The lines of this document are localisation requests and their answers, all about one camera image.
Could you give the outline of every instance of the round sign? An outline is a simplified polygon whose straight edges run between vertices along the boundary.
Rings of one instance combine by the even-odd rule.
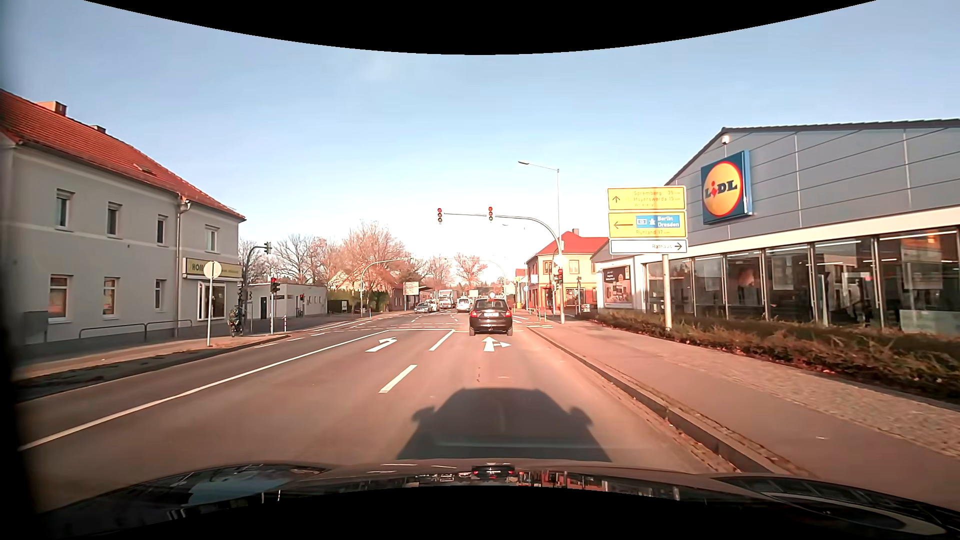
[[[743,175],[729,161],[717,163],[704,181],[704,207],[714,217],[730,214],[743,200]]]
[[[216,280],[223,271],[224,267],[216,260],[212,260],[204,265],[204,276],[206,276],[208,280]]]

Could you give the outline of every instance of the car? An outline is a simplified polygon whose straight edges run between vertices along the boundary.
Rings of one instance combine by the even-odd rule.
[[[503,331],[514,335],[514,315],[506,300],[478,298],[470,310],[470,335],[477,332]]]

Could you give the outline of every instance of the drainpipe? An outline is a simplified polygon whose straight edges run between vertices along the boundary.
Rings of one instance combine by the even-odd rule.
[[[177,281],[177,320],[174,322],[174,337],[180,337],[180,282],[183,281],[183,265],[180,257],[180,217],[189,209],[190,201],[181,195],[180,203],[177,205],[177,260],[175,263],[176,272],[174,272]]]

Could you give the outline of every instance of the car rear window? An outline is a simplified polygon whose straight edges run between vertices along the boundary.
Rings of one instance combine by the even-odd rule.
[[[507,302],[504,300],[478,300],[477,309],[506,309]]]

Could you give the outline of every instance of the turn arrow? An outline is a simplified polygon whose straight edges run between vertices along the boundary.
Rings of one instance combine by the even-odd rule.
[[[394,343],[396,343],[396,338],[395,338],[395,337],[388,337],[388,338],[386,338],[386,339],[381,339],[379,345],[377,345],[376,347],[373,347],[372,349],[367,349],[367,352],[368,352],[368,353],[376,353],[376,352],[379,351],[380,349],[383,349],[384,347],[388,347],[388,346],[390,346],[390,345],[393,345]]]

